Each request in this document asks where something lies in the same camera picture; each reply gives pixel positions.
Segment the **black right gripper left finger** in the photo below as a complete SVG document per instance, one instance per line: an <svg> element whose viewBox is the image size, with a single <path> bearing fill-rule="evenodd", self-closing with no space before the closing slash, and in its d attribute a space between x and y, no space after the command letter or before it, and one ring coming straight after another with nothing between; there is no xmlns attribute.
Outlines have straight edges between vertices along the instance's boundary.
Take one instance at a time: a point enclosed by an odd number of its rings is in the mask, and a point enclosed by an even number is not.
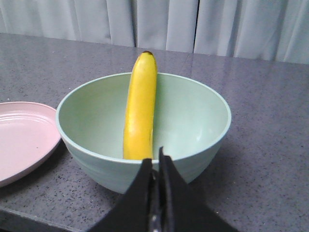
<svg viewBox="0 0 309 232"><path fill-rule="evenodd" d="M144 159L125 194L115 207L89 232L146 232L148 230L148 190L152 160Z"/></svg>

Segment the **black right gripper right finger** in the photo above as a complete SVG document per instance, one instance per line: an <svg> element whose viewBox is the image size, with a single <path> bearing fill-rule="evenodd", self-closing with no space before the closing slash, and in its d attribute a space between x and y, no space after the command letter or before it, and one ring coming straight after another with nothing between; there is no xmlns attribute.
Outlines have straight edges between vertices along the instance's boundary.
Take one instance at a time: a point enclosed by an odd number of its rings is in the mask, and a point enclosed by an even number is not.
<svg viewBox="0 0 309 232"><path fill-rule="evenodd" d="M159 148L159 202L164 232L236 232L197 197Z"/></svg>

